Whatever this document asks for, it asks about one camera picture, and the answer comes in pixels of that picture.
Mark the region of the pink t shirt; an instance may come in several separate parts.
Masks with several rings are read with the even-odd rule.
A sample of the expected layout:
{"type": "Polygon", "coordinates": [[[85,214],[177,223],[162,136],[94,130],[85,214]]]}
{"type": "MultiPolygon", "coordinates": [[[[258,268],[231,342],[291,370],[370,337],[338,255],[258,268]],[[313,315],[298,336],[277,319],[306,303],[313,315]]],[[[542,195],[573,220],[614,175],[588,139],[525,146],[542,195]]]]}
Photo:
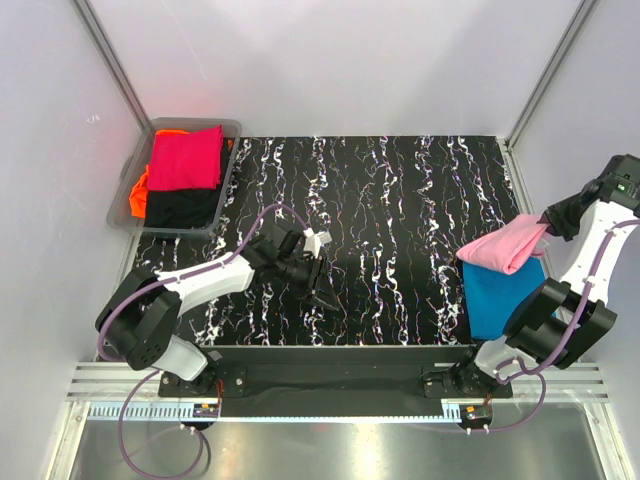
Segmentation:
{"type": "Polygon", "coordinates": [[[547,227],[540,216],[520,214],[498,230],[460,248],[456,257],[471,265],[512,275],[530,258],[543,255],[547,227]]]}

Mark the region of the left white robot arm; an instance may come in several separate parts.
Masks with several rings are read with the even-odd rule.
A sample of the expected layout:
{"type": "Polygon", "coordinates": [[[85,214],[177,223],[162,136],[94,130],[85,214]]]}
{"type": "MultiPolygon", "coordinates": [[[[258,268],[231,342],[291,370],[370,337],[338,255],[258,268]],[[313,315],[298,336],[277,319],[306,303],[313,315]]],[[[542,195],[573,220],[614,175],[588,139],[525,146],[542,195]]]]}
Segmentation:
{"type": "Polygon", "coordinates": [[[279,281],[314,307],[339,308],[322,248],[327,232],[289,230],[279,240],[258,235],[236,251],[178,271],[132,270],[98,316],[100,346],[114,351],[134,371],[155,368],[187,393],[204,396],[220,383],[216,362],[174,330],[193,308],[250,287],[279,281]]]}

